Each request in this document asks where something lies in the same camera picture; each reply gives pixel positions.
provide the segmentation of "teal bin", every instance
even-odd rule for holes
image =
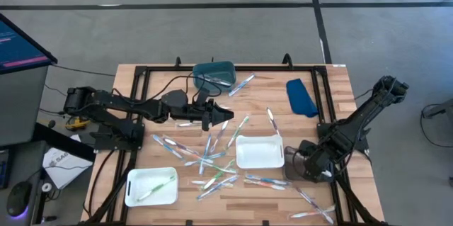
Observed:
[[[230,87],[217,83],[215,84],[222,90],[222,93],[231,91],[236,83],[236,70],[234,69],[233,62],[210,62],[195,65],[193,67],[193,76],[201,78],[202,74],[204,74],[207,78],[211,78],[216,81],[225,81],[226,83],[230,83]],[[193,79],[193,84],[197,87],[197,89],[200,89],[202,83],[202,79]],[[210,95],[216,95],[219,93],[218,88],[206,81],[205,84],[203,84],[203,88],[207,89],[210,92]]]

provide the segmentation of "black mouse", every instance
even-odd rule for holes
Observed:
[[[22,181],[11,189],[6,202],[6,212],[10,216],[18,216],[25,211],[30,200],[31,187],[31,183]]]

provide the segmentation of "wooden table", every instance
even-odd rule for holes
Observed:
[[[123,94],[130,94],[135,67],[136,65],[132,64],[121,64],[118,67],[113,86]],[[344,66],[327,65],[326,67],[337,118],[346,118],[356,109],[348,71]],[[149,98],[160,91],[172,77],[187,74],[189,72],[152,72],[147,97]],[[250,72],[237,72],[236,75],[237,80],[242,81],[250,75]],[[241,132],[242,135],[274,135],[275,131],[266,116],[265,109],[267,107],[272,109],[283,137],[284,146],[298,147],[302,140],[317,142],[316,124],[319,119],[317,117],[308,118],[304,115],[295,115],[289,106],[285,84],[289,80],[298,78],[303,81],[307,91],[311,94],[312,100],[315,101],[311,76],[308,72],[256,72],[255,79],[236,95],[232,97],[222,95],[214,98],[218,104],[231,107],[234,111],[234,119],[230,121],[220,145],[217,146],[217,150],[220,150],[228,142],[245,115],[250,115],[251,119],[246,123],[245,128]],[[325,115],[328,115],[321,77],[319,77],[319,83],[324,104],[323,108]],[[166,91],[184,88],[185,80],[177,79]],[[191,98],[195,92],[195,87],[190,81],[188,97]],[[125,115],[121,112],[116,113],[118,116]],[[312,210],[312,207],[292,188],[285,191],[276,191],[271,188],[246,184],[243,182],[242,177],[234,184],[233,188],[224,188],[202,201],[197,201],[195,197],[200,192],[191,181],[208,180],[216,173],[216,170],[206,168],[203,176],[199,176],[198,166],[184,167],[181,161],[153,141],[151,135],[168,135],[202,153],[209,133],[201,131],[200,127],[176,128],[174,120],[169,120],[164,124],[156,124],[147,120],[144,123],[146,125],[146,133],[143,148],[138,153],[136,168],[175,167],[179,177],[178,200],[172,205],[130,208],[127,216],[128,225],[184,225],[186,220],[193,220],[194,225],[262,225],[263,220],[269,220],[271,225],[328,224],[323,217],[318,215],[301,219],[288,219],[288,215]],[[214,126],[210,132],[216,135],[221,125]],[[93,178],[107,153],[101,152],[96,157],[90,190]],[[112,188],[117,154],[118,152],[115,152],[109,158],[100,174],[93,197],[94,210],[103,202]],[[235,157],[235,154],[236,150],[233,145],[229,150],[228,156],[216,159],[215,164],[225,165]],[[239,172],[242,175],[245,173],[244,170],[239,170]],[[348,172],[352,189],[357,197],[373,216],[378,220],[383,220],[384,216],[369,162],[356,152],[349,163]],[[248,170],[248,173],[282,179],[281,169]],[[327,183],[304,181],[297,182],[296,185],[301,186],[322,208],[333,205],[331,190]],[[120,193],[118,197],[115,220],[119,220],[124,193]],[[340,198],[345,220],[348,220],[348,210],[342,191],[340,192]],[[83,213],[82,220],[86,220],[86,218],[87,214]]]

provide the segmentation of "blue sponge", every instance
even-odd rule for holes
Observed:
[[[311,100],[301,79],[287,82],[286,92],[288,93],[289,104],[293,113],[306,115],[309,118],[318,115],[318,109]]]

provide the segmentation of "concrete floor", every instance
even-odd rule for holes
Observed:
[[[1,5],[157,4],[311,0],[0,0]],[[438,2],[444,0],[320,0]],[[313,9],[2,11],[59,59],[59,64],[114,74],[120,63],[216,60],[322,63]],[[348,66],[356,95],[385,74],[411,85],[406,100],[371,124],[368,140],[386,220],[395,225],[451,225],[453,149],[430,145],[419,126],[421,108],[453,98],[453,8],[322,9],[332,61]],[[51,67],[49,86],[110,89],[113,79]],[[42,107],[61,109],[64,97],[45,90]],[[40,115],[41,119],[50,119]],[[429,136],[453,145],[443,115],[424,122]],[[79,221],[89,171],[46,206],[48,225]]]

